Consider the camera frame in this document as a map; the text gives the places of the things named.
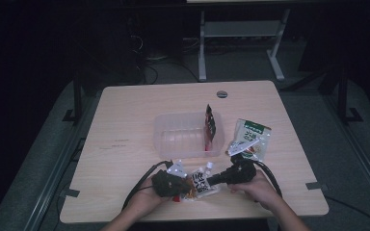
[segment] human arm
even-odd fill
[[[150,214],[158,205],[167,201],[167,197],[160,197],[152,188],[151,178],[147,178],[140,189],[133,195],[121,213],[110,221],[101,231],[127,230],[137,220]]]
[[[263,208],[270,210],[277,218],[283,231],[309,230],[284,199],[276,193],[261,170],[256,172],[256,175],[250,182],[228,185],[228,187],[232,193],[244,191],[251,199],[259,202]]]

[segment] snack package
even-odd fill
[[[220,188],[217,186],[210,186],[207,178],[210,176],[212,169],[212,163],[208,163],[206,169],[202,167],[194,170],[187,176],[187,183],[191,186],[191,190],[181,195],[181,201],[183,200],[196,200],[204,196],[217,193]]]
[[[205,139],[205,151],[212,150],[212,140],[215,137],[216,125],[215,119],[212,115],[212,109],[208,106],[206,107],[205,113],[205,127],[204,127],[204,139]]]
[[[269,127],[239,118],[227,154],[233,156],[241,153],[246,159],[262,162],[271,133]]]

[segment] transparent box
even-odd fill
[[[221,115],[213,112],[213,117],[216,134],[209,151],[205,151],[205,112],[164,114],[155,117],[155,149],[163,159],[219,156],[225,143],[225,133]]]

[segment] dark background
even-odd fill
[[[76,74],[86,94],[109,85],[135,85],[142,79],[137,65],[143,57],[131,52],[136,43],[130,36],[142,36],[146,49],[178,59],[182,38],[198,37],[198,12],[81,16],[62,11],[73,4],[82,5],[0,1],[0,202],[54,102]],[[248,11],[217,10],[207,16],[249,19]],[[318,70],[344,57],[350,78],[370,99],[370,2],[294,8],[284,39],[307,39],[302,70]]]

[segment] table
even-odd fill
[[[224,90],[227,98],[217,97]],[[109,87],[102,93],[90,132],[73,176],[61,221],[109,221],[121,210],[130,190],[146,171],[163,161],[153,147],[154,118],[161,114],[204,112],[210,104],[221,114],[225,129],[222,154],[183,159],[187,171],[214,163],[212,173],[231,166],[225,154],[238,118],[272,128],[264,163],[273,172],[284,199],[299,216],[321,216],[329,206],[316,182],[294,127],[270,81]],[[221,185],[217,194],[193,202],[167,202],[143,220],[266,218],[272,214],[243,193],[231,194]]]

